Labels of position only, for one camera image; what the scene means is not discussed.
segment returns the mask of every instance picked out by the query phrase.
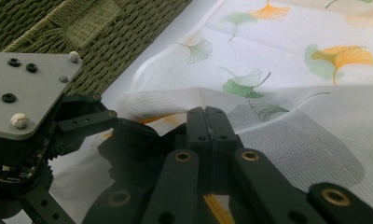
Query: yellow ginkgo leaf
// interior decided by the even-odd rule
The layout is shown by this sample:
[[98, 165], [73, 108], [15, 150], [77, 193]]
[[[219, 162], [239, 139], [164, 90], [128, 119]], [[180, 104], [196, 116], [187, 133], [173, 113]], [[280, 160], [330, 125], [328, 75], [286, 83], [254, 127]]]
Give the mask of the yellow ginkgo leaf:
[[358, 46], [339, 46], [330, 49], [323, 49], [311, 55], [313, 60], [323, 59], [335, 65], [333, 83], [336, 86], [336, 73], [340, 67], [349, 63], [373, 64], [373, 56]]
[[352, 26], [373, 27], [373, 9], [361, 14], [347, 15], [345, 19]]
[[265, 7], [257, 11], [249, 11], [248, 13], [258, 19], [275, 19], [281, 16], [285, 16], [289, 11], [289, 7], [273, 7], [269, 4], [269, 0]]

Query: screw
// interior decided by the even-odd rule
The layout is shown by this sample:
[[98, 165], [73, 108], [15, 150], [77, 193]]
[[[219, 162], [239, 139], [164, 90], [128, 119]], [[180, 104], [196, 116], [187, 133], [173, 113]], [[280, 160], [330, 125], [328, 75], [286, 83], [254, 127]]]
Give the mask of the screw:
[[29, 119], [27, 116], [23, 113], [18, 113], [12, 116], [11, 118], [11, 124], [17, 129], [24, 129], [29, 124]]
[[76, 52], [76, 51], [72, 51], [68, 54], [68, 58], [70, 59], [71, 62], [73, 63], [78, 63], [80, 57], [79, 57], [79, 53]]
[[8, 64], [11, 65], [12, 67], [19, 67], [21, 66], [21, 61], [17, 58], [10, 58], [8, 60]]
[[62, 83], [67, 83], [69, 81], [69, 79], [68, 79], [67, 76], [61, 76], [61, 77], [59, 77], [59, 81], [62, 82]]
[[33, 63], [28, 63], [26, 65], [26, 69], [27, 71], [31, 72], [31, 73], [35, 73], [38, 69], [37, 65], [33, 64]]
[[12, 93], [6, 93], [3, 95], [2, 99], [5, 103], [10, 104], [16, 101], [16, 96]]

